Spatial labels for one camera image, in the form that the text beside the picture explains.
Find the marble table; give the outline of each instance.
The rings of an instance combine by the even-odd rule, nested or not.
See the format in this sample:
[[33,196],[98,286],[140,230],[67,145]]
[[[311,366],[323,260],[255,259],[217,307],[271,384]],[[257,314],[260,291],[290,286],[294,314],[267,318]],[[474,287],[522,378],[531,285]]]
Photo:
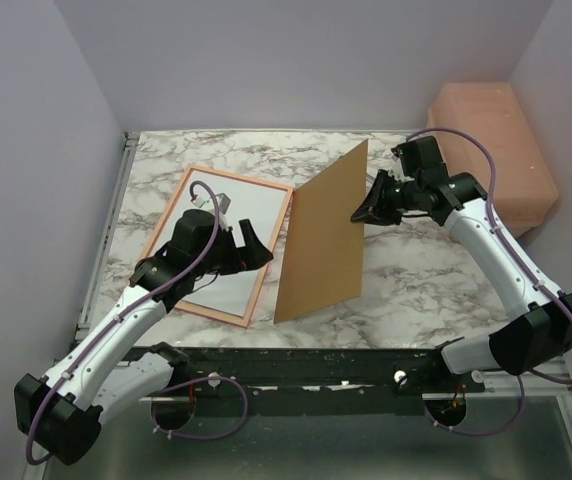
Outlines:
[[[319,131],[169,131],[141,135],[110,245],[91,327],[127,283],[184,168],[204,165],[302,185],[364,139],[368,170],[401,167],[392,133]],[[273,324],[286,221],[247,329],[173,312],[137,343],[288,348],[420,348],[498,329],[505,313],[468,252],[430,219],[365,231],[363,293],[298,320]]]

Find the wooden frame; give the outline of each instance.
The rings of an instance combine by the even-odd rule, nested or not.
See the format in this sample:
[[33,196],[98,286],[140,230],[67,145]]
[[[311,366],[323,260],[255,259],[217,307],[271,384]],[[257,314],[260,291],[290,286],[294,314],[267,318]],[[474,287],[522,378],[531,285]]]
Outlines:
[[[153,253],[152,250],[153,250],[155,244],[157,243],[159,236],[161,235],[161,233],[164,229],[164,226],[166,225],[166,223],[168,221],[168,217],[174,211],[175,206],[177,205],[177,202],[179,201],[179,199],[180,199],[182,193],[184,192],[185,188],[187,188],[189,179],[194,172],[202,172],[202,173],[206,173],[209,175],[216,175],[216,176],[220,176],[220,177],[229,178],[232,180],[238,180],[241,182],[247,182],[247,183],[251,183],[254,185],[260,185],[260,186],[264,186],[264,187],[268,187],[268,188],[274,188],[277,190],[284,191],[285,192],[284,200],[282,202],[279,214],[277,216],[277,221],[275,223],[275,227],[273,228],[273,231],[272,231],[272,234],[270,237],[270,241],[266,245],[266,248],[268,248],[270,251],[274,250],[275,244],[277,243],[277,236],[279,235],[279,231],[280,231],[281,226],[284,222],[284,217],[286,216],[286,211],[288,209],[288,205],[289,205],[290,200],[292,198],[294,188],[290,187],[288,185],[282,185],[279,183],[274,183],[274,182],[270,182],[270,181],[262,180],[262,179],[258,179],[258,178],[246,177],[244,175],[239,175],[236,173],[228,173],[228,172],[223,172],[221,170],[215,170],[212,168],[189,165],[186,168],[186,170],[184,171],[184,174],[182,175],[182,178],[179,181],[177,188],[173,192],[173,196],[171,197],[170,201],[168,202],[168,205],[164,209],[164,212],[162,213],[161,218],[157,222],[157,226],[155,227],[155,230],[153,231],[153,235],[151,236],[150,240],[148,241],[146,248],[144,249],[144,252],[142,253],[141,258],[148,257],[148,256],[152,255],[152,253]],[[223,312],[223,311],[216,310],[216,309],[209,308],[209,307],[204,307],[202,305],[197,305],[197,304],[191,303],[189,301],[185,301],[185,300],[180,301],[175,308],[178,310],[182,310],[182,311],[189,312],[189,313],[194,313],[196,315],[201,315],[201,316],[204,316],[207,318],[212,318],[214,320],[219,320],[219,321],[230,323],[230,324],[237,325],[240,327],[247,327],[248,324],[250,323],[250,319],[251,319],[251,316],[253,314],[253,310],[255,309],[255,305],[257,303],[257,298],[259,296],[259,292],[260,292],[262,283],[264,281],[265,275],[266,275],[266,267],[262,268],[258,272],[257,279],[255,280],[254,285],[253,285],[250,300],[246,306],[246,310],[245,310],[243,316],[235,315],[235,314],[228,313],[228,312]]]

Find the pink box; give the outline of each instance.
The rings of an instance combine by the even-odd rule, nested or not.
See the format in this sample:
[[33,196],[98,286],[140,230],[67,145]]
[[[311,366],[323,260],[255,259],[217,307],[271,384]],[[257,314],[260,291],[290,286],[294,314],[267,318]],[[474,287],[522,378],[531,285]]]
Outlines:
[[[559,193],[510,85],[446,84],[428,110],[428,126],[461,130],[490,151],[495,208],[514,236],[544,221]],[[488,189],[490,168],[477,147],[450,133],[435,137],[451,175],[470,172]]]

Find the brown cardboard sheet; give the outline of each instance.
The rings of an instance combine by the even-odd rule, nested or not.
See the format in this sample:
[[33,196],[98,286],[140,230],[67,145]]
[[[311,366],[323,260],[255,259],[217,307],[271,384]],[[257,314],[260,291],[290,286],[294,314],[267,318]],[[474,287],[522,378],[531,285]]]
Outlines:
[[350,216],[366,195],[368,141],[293,194],[275,322],[361,295],[364,225]]

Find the whiteboard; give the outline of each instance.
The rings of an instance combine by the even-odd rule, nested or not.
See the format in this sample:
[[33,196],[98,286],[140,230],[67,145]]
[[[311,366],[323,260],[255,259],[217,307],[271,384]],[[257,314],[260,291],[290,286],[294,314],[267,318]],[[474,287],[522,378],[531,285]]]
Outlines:
[[[153,238],[144,256],[150,256],[172,237],[175,223],[184,211],[195,208],[190,201],[189,186],[201,180],[215,194],[224,193],[231,203],[226,212],[226,222],[233,229],[238,247],[244,245],[239,221],[248,218],[257,237],[269,250],[273,250],[277,234],[284,220],[292,187],[266,182],[202,167],[191,166],[180,181],[169,205],[162,215]],[[208,194],[200,187],[195,193],[207,199]],[[176,308],[197,313],[235,325],[247,326],[265,274],[265,267],[252,272],[220,276],[212,285],[185,297]],[[195,284],[195,289],[210,282],[212,276],[204,276]]]

